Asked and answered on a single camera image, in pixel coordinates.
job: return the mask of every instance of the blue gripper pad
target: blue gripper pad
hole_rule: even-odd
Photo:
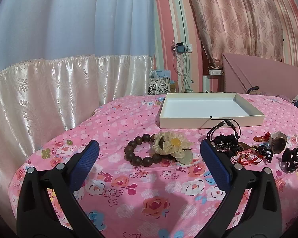
[[[88,173],[93,167],[99,155],[99,144],[97,141],[92,140],[87,147],[82,151],[83,155],[72,169],[70,174],[69,189],[71,193],[81,188]]]
[[[233,175],[230,169],[233,164],[228,157],[221,152],[217,152],[209,140],[201,142],[200,153],[218,188],[228,192],[231,189]]]

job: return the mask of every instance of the wall outlet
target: wall outlet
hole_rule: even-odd
[[[223,73],[222,70],[209,70],[210,75],[222,75]]]
[[[188,44],[187,45],[187,50],[188,50],[189,53],[192,53],[193,52],[192,45],[191,44]]]

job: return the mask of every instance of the light blue curtain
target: light blue curtain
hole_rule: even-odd
[[[30,59],[153,55],[153,0],[1,0],[0,70]]]

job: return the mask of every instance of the bed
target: bed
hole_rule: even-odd
[[[242,96],[266,117],[262,126],[243,127],[240,141],[259,144],[253,137],[280,130],[288,137],[287,147],[298,147],[297,108],[281,98]],[[165,159],[149,168],[133,167],[123,158],[129,140],[161,131],[159,111],[163,99],[159,95],[116,99],[98,108],[78,127],[46,143],[18,169],[9,185],[13,212],[16,214],[22,180],[30,166],[51,169],[59,162],[67,162],[94,139],[100,144],[99,158],[74,196],[105,237],[194,237],[225,195],[199,155],[200,142],[208,130],[179,130],[194,142],[194,158],[188,166]],[[220,129],[215,135],[230,132]],[[150,145],[143,143],[136,152],[144,157],[150,152]],[[268,166],[278,188],[285,231],[298,216],[298,171],[285,172],[280,158],[276,155]],[[262,162],[247,168],[261,170],[264,166]],[[238,223],[249,192],[245,192],[230,227]],[[60,222],[69,226],[53,190],[49,195]]]

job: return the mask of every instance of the cream fabric flower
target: cream fabric flower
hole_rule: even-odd
[[[159,141],[163,137],[163,149],[159,147]],[[154,136],[153,150],[160,155],[172,155],[180,163],[188,165],[193,159],[190,148],[193,142],[189,142],[181,132],[159,132]]]

